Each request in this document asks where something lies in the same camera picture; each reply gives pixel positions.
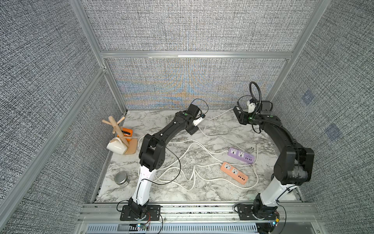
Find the black and white power strip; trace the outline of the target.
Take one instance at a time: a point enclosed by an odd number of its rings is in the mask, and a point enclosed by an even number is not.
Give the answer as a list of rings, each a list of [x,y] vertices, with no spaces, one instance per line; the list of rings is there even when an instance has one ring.
[[[235,143],[233,140],[228,139],[228,138],[225,138],[225,137],[222,137],[222,136],[224,136],[224,135],[228,135],[228,134],[230,133],[230,128],[229,128],[227,125],[225,125],[225,124],[221,124],[221,125],[217,125],[217,126],[215,126],[215,122],[213,121],[213,126],[215,127],[215,133],[216,133],[216,134],[215,134],[215,135],[207,135],[207,134],[204,133],[204,130],[206,129],[207,124],[208,124],[211,120],[214,120],[214,119],[216,119],[216,118],[218,118],[218,117],[224,115],[224,114],[227,113],[227,112],[233,112],[233,110],[232,110],[232,109],[226,110],[225,112],[219,114],[218,116],[213,117],[213,118],[207,120],[207,121],[205,122],[205,127],[204,127],[204,129],[202,129],[202,128],[199,127],[199,130],[200,130],[200,131],[202,132],[202,134],[203,134],[204,136],[206,136],[206,137],[219,137],[219,138],[221,138],[221,139],[223,139],[223,140],[225,140],[225,141],[229,141],[229,142],[231,142],[234,146],[236,146],[237,148],[243,150],[243,148],[241,148],[241,147],[240,147],[237,143]],[[227,132],[227,133],[218,134],[218,129],[219,129],[220,127],[225,127],[225,128],[227,129],[228,132]]]

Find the pink power strip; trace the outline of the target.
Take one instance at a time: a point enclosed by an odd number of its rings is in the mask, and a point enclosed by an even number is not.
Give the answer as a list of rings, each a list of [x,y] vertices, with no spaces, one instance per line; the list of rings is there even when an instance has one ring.
[[[239,171],[233,165],[223,162],[221,170],[226,173],[228,176],[239,182],[241,185],[245,185],[248,181],[248,176]]]

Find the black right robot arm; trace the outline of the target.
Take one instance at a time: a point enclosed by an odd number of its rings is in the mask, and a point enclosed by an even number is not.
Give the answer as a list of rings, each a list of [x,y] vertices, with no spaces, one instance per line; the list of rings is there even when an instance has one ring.
[[[303,183],[310,181],[315,153],[298,143],[284,127],[281,120],[271,114],[272,103],[262,101],[256,104],[252,113],[245,112],[239,106],[233,111],[242,125],[258,125],[266,132],[278,148],[280,154],[273,167],[273,175],[268,187],[257,194],[252,211],[255,217],[263,219],[276,212],[278,201],[287,193]]]

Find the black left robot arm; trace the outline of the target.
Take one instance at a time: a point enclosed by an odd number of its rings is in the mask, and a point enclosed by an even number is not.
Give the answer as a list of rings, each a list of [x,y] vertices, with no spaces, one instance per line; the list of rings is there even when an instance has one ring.
[[[172,121],[159,132],[143,138],[140,148],[140,176],[137,188],[129,199],[128,205],[137,216],[143,216],[147,212],[150,199],[150,189],[156,171],[165,161],[167,144],[181,131],[185,130],[190,135],[197,132],[198,124],[205,118],[203,111],[196,105],[190,104],[187,110],[179,111]]]

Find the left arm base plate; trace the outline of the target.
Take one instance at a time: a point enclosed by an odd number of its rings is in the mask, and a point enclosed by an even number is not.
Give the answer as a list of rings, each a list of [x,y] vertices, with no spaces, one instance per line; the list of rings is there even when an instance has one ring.
[[[160,212],[160,205],[147,205],[141,208],[124,205],[119,219],[120,221],[159,221]]]

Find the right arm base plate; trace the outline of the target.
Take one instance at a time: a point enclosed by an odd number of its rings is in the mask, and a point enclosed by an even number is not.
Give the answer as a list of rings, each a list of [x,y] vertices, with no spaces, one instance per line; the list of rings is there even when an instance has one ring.
[[[273,220],[279,219],[280,215],[276,207],[253,206],[251,204],[238,203],[234,205],[234,211],[240,220]]]

